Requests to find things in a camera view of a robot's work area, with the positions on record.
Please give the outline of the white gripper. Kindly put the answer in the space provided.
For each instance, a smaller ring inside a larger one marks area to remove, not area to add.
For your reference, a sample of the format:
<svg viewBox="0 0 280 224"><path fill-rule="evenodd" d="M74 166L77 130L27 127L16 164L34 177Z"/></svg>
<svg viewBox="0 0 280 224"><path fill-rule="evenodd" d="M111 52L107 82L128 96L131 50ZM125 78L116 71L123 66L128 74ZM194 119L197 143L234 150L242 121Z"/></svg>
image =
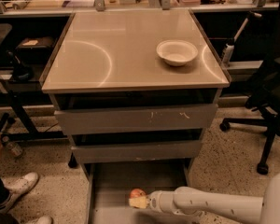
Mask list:
<svg viewBox="0 0 280 224"><path fill-rule="evenodd" d="M140 196L129 199L129 206L139 209L149 208L155 212L161 211L160 200L163 192L161 190L150 193L147 197Z"/></svg>

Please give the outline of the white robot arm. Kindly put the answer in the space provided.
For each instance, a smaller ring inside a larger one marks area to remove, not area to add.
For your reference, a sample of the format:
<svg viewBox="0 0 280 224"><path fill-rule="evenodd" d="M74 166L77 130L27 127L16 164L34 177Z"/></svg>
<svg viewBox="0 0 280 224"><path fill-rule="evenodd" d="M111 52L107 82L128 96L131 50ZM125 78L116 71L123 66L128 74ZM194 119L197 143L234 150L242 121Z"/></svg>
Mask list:
<svg viewBox="0 0 280 224"><path fill-rule="evenodd" d="M158 213L191 216L205 211L242 224L280 224L280 174L274 176L263 197L204 192L190 187L130 194L129 206Z"/></svg>

